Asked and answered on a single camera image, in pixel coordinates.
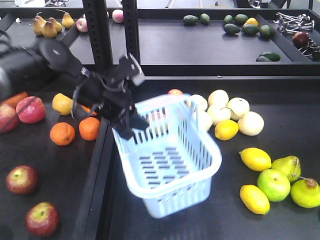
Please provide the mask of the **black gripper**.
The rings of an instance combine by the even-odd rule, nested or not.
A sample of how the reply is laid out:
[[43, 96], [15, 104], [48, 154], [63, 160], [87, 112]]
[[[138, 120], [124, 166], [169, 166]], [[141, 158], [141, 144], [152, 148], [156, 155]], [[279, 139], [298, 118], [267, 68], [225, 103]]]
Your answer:
[[145, 81], [145, 74], [133, 54], [123, 55], [107, 75], [96, 74], [95, 77], [102, 87], [102, 95], [91, 109], [108, 119], [121, 138], [130, 140], [134, 130], [149, 127], [132, 100], [131, 87], [138, 87]]

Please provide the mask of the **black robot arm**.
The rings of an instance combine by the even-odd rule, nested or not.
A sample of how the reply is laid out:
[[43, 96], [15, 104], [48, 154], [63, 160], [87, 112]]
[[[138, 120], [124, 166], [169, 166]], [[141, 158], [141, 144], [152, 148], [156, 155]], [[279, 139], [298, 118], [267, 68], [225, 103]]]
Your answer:
[[133, 55], [122, 56], [105, 74], [90, 71], [56, 39], [41, 39], [32, 47], [13, 47], [9, 41], [0, 54], [0, 99], [4, 101], [34, 87], [61, 85], [60, 92], [96, 112], [129, 140], [134, 129], [145, 130], [148, 121], [139, 115], [131, 86], [145, 80]]

